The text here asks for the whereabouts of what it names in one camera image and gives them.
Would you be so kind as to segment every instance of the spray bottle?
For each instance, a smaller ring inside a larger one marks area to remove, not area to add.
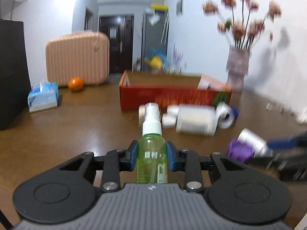
[[[167,183],[166,143],[161,135],[159,106],[148,103],[139,140],[137,183]]]

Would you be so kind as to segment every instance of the red cardboard box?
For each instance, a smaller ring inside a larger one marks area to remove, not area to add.
[[[207,75],[179,76],[125,71],[119,82],[122,110],[138,110],[147,103],[160,109],[170,104],[217,105],[229,103],[231,88]]]

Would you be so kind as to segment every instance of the wooden table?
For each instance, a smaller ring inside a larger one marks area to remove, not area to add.
[[[16,224],[19,219],[12,205],[13,190],[21,182],[54,167],[85,151],[105,155],[109,150],[126,149],[132,140],[141,138],[137,112],[121,112],[118,79],[105,85],[86,87],[72,94],[60,89],[60,106],[29,114],[24,110],[11,124],[0,131],[0,208]],[[172,140],[178,149],[195,150],[201,156],[225,152],[229,141],[248,128],[265,140],[287,137],[305,130],[288,115],[265,110],[265,99],[248,91],[233,94],[231,104],[240,108],[233,127],[218,129],[214,137],[178,134],[164,129],[163,137]],[[204,183],[210,185],[203,171]],[[183,182],[184,173],[170,173],[169,182]],[[95,184],[100,184],[98,172]],[[122,172],[121,182],[134,182],[135,172]],[[307,184],[287,183],[293,195],[286,223],[295,227],[307,212]]]

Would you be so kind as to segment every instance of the ribbed suitcase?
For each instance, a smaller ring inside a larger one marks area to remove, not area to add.
[[[100,32],[77,32],[51,40],[46,45],[49,82],[68,86],[80,77],[86,85],[99,85],[109,76],[109,39]]]

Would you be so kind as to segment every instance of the pink vase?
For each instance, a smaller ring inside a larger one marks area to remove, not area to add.
[[[244,77],[248,73],[248,63],[250,52],[235,49],[231,47],[229,50],[226,70],[228,71],[227,84],[232,87],[233,91],[242,91]]]

